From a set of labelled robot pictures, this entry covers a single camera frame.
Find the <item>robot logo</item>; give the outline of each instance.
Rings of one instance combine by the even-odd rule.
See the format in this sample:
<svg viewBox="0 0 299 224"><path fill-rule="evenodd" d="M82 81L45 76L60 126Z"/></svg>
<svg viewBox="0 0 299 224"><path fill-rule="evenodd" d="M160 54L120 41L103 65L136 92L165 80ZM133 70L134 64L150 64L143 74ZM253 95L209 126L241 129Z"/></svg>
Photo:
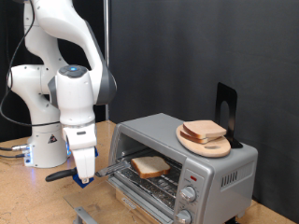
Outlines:
<svg viewBox="0 0 299 224"><path fill-rule="evenodd" d="M54 143L54 142L57 142L57 138L53 134L53 135L50 136L50 140L49 140L48 144Z"/></svg>

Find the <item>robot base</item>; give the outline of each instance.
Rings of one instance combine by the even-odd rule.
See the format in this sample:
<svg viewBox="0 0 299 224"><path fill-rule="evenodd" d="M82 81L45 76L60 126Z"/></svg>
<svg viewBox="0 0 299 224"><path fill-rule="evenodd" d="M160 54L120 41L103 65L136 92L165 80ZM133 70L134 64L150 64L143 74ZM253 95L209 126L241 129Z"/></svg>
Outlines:
<svg viewBox="0 0 299 224"><path fill-rule="evenodd" d="M24 158L25 166L51 168L59 166L67 160L67 149L61 135L61 124L50 125L56 131L42 133L33 128L32 136L27 143L31 147L30 156Z"/></svg>

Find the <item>wooden plate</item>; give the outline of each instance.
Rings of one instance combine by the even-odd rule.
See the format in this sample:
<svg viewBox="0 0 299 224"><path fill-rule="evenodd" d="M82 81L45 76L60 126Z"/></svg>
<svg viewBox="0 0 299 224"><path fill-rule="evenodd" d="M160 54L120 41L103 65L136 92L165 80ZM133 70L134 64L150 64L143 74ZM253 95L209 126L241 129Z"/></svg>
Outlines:
<svg viewBox="0 0 299 224"><path fill-rule="evenodd" d="M194 143L180 136L180 126L178 126L177 128L177 138L179 142L188 150L204 157L224 157L228 155L231 151L231 145L225 137L217 138L216 140L210 141L202 145L199 143Z"/></svg>

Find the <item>black plate stand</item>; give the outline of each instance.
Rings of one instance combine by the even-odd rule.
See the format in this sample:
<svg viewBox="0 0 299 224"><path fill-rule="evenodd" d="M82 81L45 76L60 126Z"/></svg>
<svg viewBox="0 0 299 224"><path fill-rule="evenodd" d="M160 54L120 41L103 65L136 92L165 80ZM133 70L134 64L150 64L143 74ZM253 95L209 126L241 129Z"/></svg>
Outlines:
<svg viewBox="0 0 299 224"><path fill-rule="evenodd" d="M232 148L242 148L243 147L242 144L240 144L234 138L236 100L237 100L236 91L219 82L217 88L215 122L218 124L221 123L221 104L223 101L225 101L229 106L228 129L225 137L230 142Z"/></svg>

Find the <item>control panel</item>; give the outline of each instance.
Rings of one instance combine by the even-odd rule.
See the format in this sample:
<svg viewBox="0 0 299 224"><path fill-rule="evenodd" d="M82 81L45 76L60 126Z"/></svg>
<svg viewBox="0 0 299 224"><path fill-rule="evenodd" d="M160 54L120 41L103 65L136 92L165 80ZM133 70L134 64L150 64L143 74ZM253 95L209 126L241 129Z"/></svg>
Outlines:
<svg viewBox="0 0 299 224"><path fill-rule="evenodd" d="M176 223L195 223L196 212L199 209L201 188L204 185L204 181L205 179L202 176L186 169L183 188L178 193L178 213L175 216Z"/></svg>

